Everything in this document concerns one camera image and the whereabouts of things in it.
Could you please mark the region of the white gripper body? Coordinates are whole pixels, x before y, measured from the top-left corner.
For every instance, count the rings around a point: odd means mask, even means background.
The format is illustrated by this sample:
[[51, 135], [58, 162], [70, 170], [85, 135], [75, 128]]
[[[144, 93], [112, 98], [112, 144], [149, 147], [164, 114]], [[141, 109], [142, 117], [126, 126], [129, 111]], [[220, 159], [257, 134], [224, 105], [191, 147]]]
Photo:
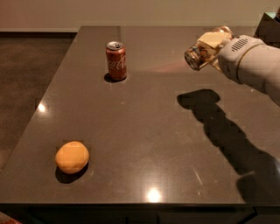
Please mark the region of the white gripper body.
[[218, 53], [220, 70], [232, 81], [241, 84], [238, 68], [242, 57], [252, 48], [263, 45], [259, 38], [240, 35], [228, 42]]

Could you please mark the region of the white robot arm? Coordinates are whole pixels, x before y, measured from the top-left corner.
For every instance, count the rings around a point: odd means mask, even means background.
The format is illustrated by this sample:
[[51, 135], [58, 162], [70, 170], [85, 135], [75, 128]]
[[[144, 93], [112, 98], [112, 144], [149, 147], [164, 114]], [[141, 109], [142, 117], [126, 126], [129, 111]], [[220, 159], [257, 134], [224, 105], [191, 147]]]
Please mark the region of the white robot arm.
[[215, 53], [218, 68], [231, 81], [266, 94], [280, 106], [280, 49], [259, 38], [206, 32], [199, 39], [208, 53]]

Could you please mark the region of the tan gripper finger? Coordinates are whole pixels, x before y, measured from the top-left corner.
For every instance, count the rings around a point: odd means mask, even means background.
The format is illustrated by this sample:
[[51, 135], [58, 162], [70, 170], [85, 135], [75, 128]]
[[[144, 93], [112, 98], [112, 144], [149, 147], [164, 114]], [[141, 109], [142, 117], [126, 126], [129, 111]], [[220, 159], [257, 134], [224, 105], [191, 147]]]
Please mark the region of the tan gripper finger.
[[220, 66], [219, 66], [219, 61], [217, 58], [215, 58], [212, 62], [211, 62], [211, 66], [214, 67], [217, 70], [220, 70]]
[[206, 32], [200, 38], [199, 42], [212, 48], [217, 48], [222, 44], [227, 43], [232, 38], [232, 35], [227, 32]]

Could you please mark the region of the dark robot base block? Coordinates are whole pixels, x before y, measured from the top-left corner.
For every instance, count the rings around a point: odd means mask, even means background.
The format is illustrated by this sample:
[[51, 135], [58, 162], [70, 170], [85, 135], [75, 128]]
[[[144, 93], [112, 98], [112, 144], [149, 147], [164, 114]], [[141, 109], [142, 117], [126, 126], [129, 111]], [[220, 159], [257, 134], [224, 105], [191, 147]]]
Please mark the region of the dark robot base block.
[[255, 37], [269, 46], [280, 48], [280, 8], [277, 12], [263, 13]]

